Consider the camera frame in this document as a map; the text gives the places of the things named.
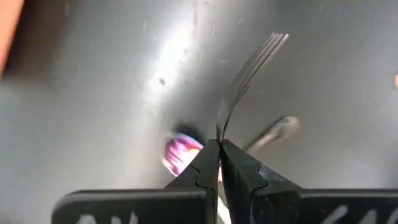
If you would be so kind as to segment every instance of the orange object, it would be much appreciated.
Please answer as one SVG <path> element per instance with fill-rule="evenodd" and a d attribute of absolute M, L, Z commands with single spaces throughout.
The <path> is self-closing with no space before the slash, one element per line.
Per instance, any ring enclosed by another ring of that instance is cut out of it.
<path fill-rule="evenodd" d="M 4 70 L 23 3 L 24 0 L 0 0 L 0 77 Z"/>

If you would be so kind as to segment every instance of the metal sheet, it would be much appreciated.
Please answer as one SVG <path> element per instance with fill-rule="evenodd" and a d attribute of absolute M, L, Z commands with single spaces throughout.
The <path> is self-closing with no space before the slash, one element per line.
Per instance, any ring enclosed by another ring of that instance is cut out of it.
<path fill-rule="evenodd" d="M 161 187 L 165 133 L 215 137 L 221 96 L 272 32 L 289 41 L 226 137 L 283 115 L 257 153 L 304 187 L 396 187 L 396 1 L 28 1 L 0 85 L 0 220 L 48 223 L 78 189 Z"/>

